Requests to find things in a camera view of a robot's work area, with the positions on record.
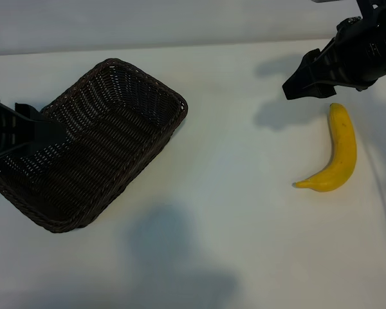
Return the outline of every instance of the wicker basket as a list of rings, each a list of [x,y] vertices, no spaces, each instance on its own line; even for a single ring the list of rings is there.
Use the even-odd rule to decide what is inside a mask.
[[[0,193],[45,229],[85,227],[164,148],[186,117],[176,92],[118,59],[96,65],[41,113],[68,139],[0,159]]]

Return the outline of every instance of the woven pattern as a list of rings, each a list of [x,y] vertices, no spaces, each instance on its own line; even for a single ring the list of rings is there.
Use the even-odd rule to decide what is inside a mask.
[[[185,100],[135,66],[108,59],[41,113],[67,128],[63,144],[0,159],[0,193],[51,232],[85,227],[164,148]]]

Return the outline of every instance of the yellow banana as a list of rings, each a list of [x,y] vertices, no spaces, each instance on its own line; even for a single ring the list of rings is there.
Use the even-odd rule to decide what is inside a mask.
[[[337,103],[331,104],[329,122],[333,140],[331,163],[323,171],[294,183],[294,187],[319,192],[332,191],[343,185],[353,174],[356,165],[356,139],[346,108]]]

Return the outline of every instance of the white table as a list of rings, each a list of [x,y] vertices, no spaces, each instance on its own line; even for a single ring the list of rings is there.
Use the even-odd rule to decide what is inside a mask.
[[[51,234],[0,195],[0,309],[386,308],[386,77],[286,101],[325,41],[0,56],[0,97],[38,108],[118,57],[181,93],[186,121],[90,226]],[[356,126],[351,179],[328,163],[329,104]]]

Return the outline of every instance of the white background wall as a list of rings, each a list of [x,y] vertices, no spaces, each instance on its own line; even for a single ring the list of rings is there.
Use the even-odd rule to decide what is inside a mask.
[[[355,0],[0,0],[0,54],[328,38]]]

